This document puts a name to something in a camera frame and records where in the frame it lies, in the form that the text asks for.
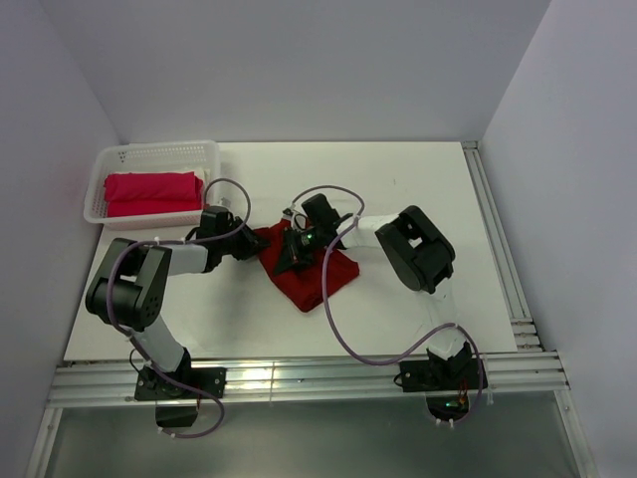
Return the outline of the dark red t shirt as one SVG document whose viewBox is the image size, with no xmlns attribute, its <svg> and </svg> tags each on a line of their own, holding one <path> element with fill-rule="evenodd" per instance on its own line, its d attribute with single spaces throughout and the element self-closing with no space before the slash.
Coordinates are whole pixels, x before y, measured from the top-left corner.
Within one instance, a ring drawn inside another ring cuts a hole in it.
<svg viewBox="0 0 637 478">
<path fill-rule="evenodd" d="M 282 218 L 270 227 L 261 227 L 255 233 L 270 245 L 258 254 L 261 265 L 271 282 L 303 313 L 308 313 L 322 303 L 322 260 L 324 250 L 313 252 L 313 262 L 302 270 L 275 273 L 275 267 L 283 250 L 284 230 L 291 221 Z M 327 267 L 327 294 L 335 294 L 359 276 L 359 265 L 343 253 L 335 250 Z"/>
</svg>

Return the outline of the white perforated plastic basket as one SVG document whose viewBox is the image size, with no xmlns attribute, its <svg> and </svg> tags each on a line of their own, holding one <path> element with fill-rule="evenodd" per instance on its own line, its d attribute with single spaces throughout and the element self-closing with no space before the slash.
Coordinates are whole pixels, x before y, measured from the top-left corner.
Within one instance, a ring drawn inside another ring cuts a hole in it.
<svg viewBox="0 0 637 478">
<path fill-rule="evenodd" d="M 135 143 L 104 149 L 94 164 L 84 218 L 113 230 L 194 225 L 218 201 L 221 176 L 213 140 Z"/>
</svg>

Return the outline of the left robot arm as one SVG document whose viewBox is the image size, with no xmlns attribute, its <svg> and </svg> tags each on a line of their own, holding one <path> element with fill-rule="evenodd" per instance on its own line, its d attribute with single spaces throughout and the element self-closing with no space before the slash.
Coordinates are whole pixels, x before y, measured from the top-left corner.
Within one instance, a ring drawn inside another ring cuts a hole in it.
<svg viewBox="0 0 637 478">
<path fill-rule="evenodd" d="M 226 256 L 252 259 L 269 245 L 222 206 L 204 208 L 199 224 L 181 240 L 112 240 L 85 304 L 90 314 L 130 339 L 144 359 L 133 368 L 137 399 L 223 396 L 226 369 L 194 367 L 190 352 L 163 320 L 166 285 L 172 276 L 210 273 Z"/>
</svg>

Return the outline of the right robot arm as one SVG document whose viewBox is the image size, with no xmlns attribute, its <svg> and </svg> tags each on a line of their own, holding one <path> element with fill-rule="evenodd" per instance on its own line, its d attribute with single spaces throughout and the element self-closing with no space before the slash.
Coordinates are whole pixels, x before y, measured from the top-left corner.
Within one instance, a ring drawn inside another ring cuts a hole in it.
<svg viewBox="0 0 637 478">
<path fill-rule="evenodd" d="M 426 340 L 447 330 L 449 346 L 441 354 L 428 351 L 426 374 L 441 387 L 460 381 L 472 349 L 461 328 L 445 323 L 445 314 L 432 315 L 434 328 L 397 358 L 371 360 L 357 354 L 344 340 L 332 317 L 329 296 L 358 275 L 358 266 L 342 254 L 356 247 L 380 248 L 398 279 L 413 292 L 425 292 L 443 308 L 452 307 L 450 279 L 456 253 L 442 232 L 417 206 L 389 216 L 341 216 L 319 193 L 302 204 L 303 211 L 284 211 L 290 225 L 281 230 L 282 247 L 271 271 L 278 287 L 308 312 L 322 303 L 329 326 L 354 359 L 369 365 L 390 365 L 406 359 Z"/>
</svg>

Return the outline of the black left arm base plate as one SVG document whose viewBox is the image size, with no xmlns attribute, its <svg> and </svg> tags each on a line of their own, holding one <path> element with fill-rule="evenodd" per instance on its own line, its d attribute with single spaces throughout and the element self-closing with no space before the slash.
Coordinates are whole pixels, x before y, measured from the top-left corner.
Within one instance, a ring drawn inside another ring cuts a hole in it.
<svg viewBox="0 0 637 478">
<path fill-rule="evenodd" d="M 222 398 L 225 388 L 224 367 L 193 368 L 186 372 L 166 375 L 190 387 L 203 390 L 217 398 Z M 136 401 L 156 401 L 170 399 L 195 399 L 201 395 L 165 381 L 155 370 L 144 367 L 137 379 L 134 399 Z"/>
</svg>

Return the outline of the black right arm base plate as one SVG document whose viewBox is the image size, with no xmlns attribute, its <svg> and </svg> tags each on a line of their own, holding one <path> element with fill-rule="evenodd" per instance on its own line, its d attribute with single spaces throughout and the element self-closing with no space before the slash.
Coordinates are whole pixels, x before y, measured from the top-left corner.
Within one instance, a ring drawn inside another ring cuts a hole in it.
<svg viewBox="0 0 637 478">
<path fill-rule="evenodd" d="M 399 379 L 405 392 L 452 391 L 465 385 L 477 390 L 488 385 L 485 373 L 480 375 L 475 358 L 441 359 L 430 356 L 421 360 L 406 360 L 399 364 Z"/>
</svg>

